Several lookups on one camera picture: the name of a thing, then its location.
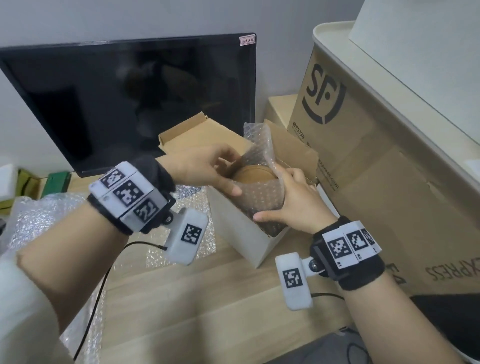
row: cardboard flap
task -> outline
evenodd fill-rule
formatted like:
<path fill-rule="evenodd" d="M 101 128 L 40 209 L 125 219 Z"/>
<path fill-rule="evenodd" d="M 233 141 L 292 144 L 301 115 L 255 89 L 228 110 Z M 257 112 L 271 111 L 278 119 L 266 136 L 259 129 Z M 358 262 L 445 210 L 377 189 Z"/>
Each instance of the cardboard flap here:
<path fill-rule="evenodd" d="M 300 168 L 310 181 L 316 180 L 318 153 L 291 135 L 284 128 L 265 119 L 272 132 L 273 149 L 277 162 L 284 167 Z"/>
<path fill-rule="evenodd" d="M 202 112 L 158 136 L 165 153 L 174 153 L 197 146 L 227 143 L 243 155 L 252 143 Z"/>

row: hand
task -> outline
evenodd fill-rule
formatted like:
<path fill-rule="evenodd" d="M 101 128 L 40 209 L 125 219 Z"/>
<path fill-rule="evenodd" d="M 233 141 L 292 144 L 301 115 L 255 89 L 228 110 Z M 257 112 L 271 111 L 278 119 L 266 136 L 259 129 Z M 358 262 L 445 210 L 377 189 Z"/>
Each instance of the hand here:
<path fill-rule="evenodd" d="M 157 158 L 157 161 L 172 176 L 175 184 L 210 185 L 231 196 L 240 196 L 240 187 L 221 175 L 227 162 L 235 162 L 240 158 L 240 154 L 228 144 L 217 144 L 167 154 Z"/>
<path fill-rule="evenodd" d="M 294 229 L 315 234 L 338 220 L 315 186 L 307 184 L 302 170 L 276 166 L 285 183 L 285 202 L 281 210 L 257 212 L 254 221 L 283 222 Z"/>

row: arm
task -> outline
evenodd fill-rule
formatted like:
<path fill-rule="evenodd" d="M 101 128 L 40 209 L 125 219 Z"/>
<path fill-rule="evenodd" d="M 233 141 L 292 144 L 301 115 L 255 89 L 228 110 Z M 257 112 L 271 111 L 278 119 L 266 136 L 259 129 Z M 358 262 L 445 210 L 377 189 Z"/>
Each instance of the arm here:
<path fill-rule="evenodd" d="M 188 149 L 158 158 L 175 184 L 212 185 L 231 195 L 241 190 L 216 169 L 240 155 L 228 145 Z M 60 332 L 70 324 L 127 243 L 88 203 L 72 212 L 18 253 L 18 267 L 47 296 Z"/>
<path fill-rule="evenodd" d="M 285 181 L 283 208 L 258 212 L 255 221 L 279 221 L 310 234 L 336 222 L 301 170 L 278 168 Z M 357 290 L 343 291 L 343 295 L 375 363 L 462 363 L 387 273 Z"/>

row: sf logo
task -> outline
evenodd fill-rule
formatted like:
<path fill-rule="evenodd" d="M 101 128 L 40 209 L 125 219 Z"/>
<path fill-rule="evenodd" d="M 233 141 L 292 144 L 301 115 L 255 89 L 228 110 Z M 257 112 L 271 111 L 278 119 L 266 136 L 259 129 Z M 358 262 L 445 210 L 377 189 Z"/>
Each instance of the sf logo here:
<path fill-rule="evenodd" d="M 318 87 L 319 80 L 317 79 L 317 77 L 321 81 L 323 75 L 324 75 L 324 71 L 322 67 L 316 63 L 313 66 L 313 70 L 312 70 L 313 88 L 310 88 L 310 85 L 307 86 L 307 94 L 310 97 L 315 97 L 315 101 L 313 102 L 315 103 L 316 107 L 314 108 L 317 109 L 318 111 L 315 112 L 312 110 L 312 108 L 310 107 L 305 97 L 303 97 L 303 100 L 302 100 L 303 108 L 307 112 L 308 116 L 310 116 L 310 118 L 314 122 L 317 122 L 319 124 L 327 124 L 332 121 L 332 119 L 340 111 L 340 108 L 342 107 L 343 99 L 345 98 L 345 93 L 347 93 L 347 88 L 345 87 L 345 85 L 340 83 L 340 88 L 338 90 L 336 101 L 332 107 L 329 107 L 328 105 L 331 105 L 331 103 L 328 102 L 328 100 L 330 100 L 330 98 L 332 97 L 332 94 L 330 93 L 330 91 L 327 90 L 327 86 L 330 86 L 330 89 L 336 92 L 338 89 L 338 85 L 336 81 L 333 79 L 333 77 L 326 74 L 322 82 L 322 85 L 319 88 Z M 325 106 L 318 107 L 324 96 L 327 102 L 322 102 L 322 105 L 325 104 Z"/>

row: bubble wrap sheet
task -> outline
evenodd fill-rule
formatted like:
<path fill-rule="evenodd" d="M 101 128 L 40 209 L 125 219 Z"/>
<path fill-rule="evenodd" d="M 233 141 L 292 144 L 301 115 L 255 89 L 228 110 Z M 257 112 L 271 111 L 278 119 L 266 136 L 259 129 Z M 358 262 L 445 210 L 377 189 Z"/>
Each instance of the bubble wrap sheet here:
<path fill-rule="evenodd" d="M 0 236 L 0 255 L 15 254 L 30 241 L 47 231 L 54 223 L 76 209 L 85 200 L 86 196 L 86 194 L 52 194 L 40 201 L 32 200 L 29 197 L 17 198 L 7 227 Z M 182 207 L 191 207 L 208 215 L 209 224 L 198 249 L 197 258 L 214 253 L 216 251 L 215 231 L 206 189 L 204 187 L 177 186 L 174 197 L 177 199 L 177 203 L 173 207 L 174 211 L 178 212 Z M 148 235 L 135 233 L 129 241 L 147 241 L 164 245 L 168 233 L 167 228 L 159 227 L 152 230 Z M 134 245 L 124 250 L 117 258 L 108 277 L 107 286 L 108 282 L 115 278 L 141 273 L 168 264 L 170 262 L 164 258 L 162 250 L 153 247 L 146 248 L 144 245 Z M 96 288 L 85 307 L 60 337 L 72 356 L 78 349 L 86 330 L 99 288 L 99 286 Z M 100 363 L 105 296 L 106 291 L 101 295 L 92 326 L 77 363 Z"/>
<path fill-rule="evenodd" d="M 283 180 L 274 164 L 272 134 L 266 124 L 244 124 L 243 135 L 253 143 L 253 146 L 242 156 L 245 166 L 260 165 L 269 167 L 279 178 L 266 183 L 236 184 L 242 189 L 240 197 L 232 197 L 232 202 L 249 218 L 258 211 L 278 210 L 283 206 L 285 187 Z M 268 235 L 277 236 L 286 225 L 276 222 L 257 223 Z"/>

